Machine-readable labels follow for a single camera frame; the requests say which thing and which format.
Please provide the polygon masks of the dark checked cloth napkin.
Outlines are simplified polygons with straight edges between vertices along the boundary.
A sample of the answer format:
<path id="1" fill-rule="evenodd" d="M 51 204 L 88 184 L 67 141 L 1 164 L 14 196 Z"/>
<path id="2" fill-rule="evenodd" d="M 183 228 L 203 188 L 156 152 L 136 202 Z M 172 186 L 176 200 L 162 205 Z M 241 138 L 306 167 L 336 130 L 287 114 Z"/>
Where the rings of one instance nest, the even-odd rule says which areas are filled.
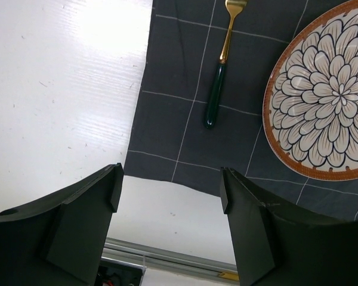
<path id="1" fill-rule="evenodd" d="M 249 1 L 235 23 L 213 129 L 203 117 L 229 23 L 223 1 L 154 1 L 146 68 L 125 172 L 220 194 L 231 167 L 260 187 L 330 217 L 358 219 L 358 179 L 317 181 L 287 168 L 262 127 L 270 73 L 290 41 L 337 1 Z"/>

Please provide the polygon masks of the patterned round plate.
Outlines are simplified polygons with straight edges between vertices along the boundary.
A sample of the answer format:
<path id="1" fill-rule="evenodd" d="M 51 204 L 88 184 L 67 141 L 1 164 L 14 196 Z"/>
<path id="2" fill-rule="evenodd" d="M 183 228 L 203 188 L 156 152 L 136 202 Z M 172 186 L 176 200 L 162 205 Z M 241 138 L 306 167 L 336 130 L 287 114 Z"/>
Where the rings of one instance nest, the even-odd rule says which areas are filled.
<path id="1" fill-rule="evenodd" d="M 325 12 L 284 50 L 266 86 L 263 129 L 294 172 L 358 179 L 358 1 Z"/>

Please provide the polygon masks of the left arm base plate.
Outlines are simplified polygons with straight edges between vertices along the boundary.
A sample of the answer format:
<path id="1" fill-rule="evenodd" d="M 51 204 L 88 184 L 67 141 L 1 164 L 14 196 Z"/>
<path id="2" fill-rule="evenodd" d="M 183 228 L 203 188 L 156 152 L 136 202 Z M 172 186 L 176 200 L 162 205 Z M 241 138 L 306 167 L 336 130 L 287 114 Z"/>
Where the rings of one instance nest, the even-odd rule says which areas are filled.
<path id="1" fill-rule="evenodd" d="M 94 286 L 139 286 L 143 274 L 142 268 L 101 260 Z"/>

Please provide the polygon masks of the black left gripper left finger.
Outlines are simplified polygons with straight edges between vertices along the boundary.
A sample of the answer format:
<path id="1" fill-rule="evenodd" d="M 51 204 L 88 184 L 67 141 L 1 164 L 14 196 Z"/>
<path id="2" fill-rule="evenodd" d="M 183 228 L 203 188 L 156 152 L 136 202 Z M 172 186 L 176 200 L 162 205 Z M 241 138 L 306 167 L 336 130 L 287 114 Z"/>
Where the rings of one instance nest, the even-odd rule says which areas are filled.
<path id="1" fill-rule="evenodd" d="M 93 285 L 123 177 L 111 164 L 0 212 L 0 285 Z"/>

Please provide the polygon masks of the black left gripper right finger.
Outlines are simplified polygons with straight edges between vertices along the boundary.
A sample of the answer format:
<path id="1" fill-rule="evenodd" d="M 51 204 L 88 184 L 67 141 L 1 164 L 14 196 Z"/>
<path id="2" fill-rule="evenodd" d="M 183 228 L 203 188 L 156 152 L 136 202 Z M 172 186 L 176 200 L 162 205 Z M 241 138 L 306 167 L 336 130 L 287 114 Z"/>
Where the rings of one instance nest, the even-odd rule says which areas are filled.
<path id="1" fill-rule="evenodd" d="M 307 210 L 234 169 L 221 173 L 240 285 L 358 285 L 358 221 Z"/>

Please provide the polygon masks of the gold fork green handle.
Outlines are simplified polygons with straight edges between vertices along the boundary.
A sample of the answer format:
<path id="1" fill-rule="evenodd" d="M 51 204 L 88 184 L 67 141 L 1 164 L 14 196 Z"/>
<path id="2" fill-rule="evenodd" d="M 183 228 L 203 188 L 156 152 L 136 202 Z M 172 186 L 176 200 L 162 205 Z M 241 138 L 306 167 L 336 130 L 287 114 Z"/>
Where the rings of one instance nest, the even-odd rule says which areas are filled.
<path id="1" fill-rule="evenodd" d="M 217 121 L 234 21 L 236 17 L 245 9 L 247 3 L 248 1 L 244 0 L 225 1 L 225 8 L 230 16 L 230 21 L 205 109 L 203 124 L 207 129 L 212 129 Z"/>

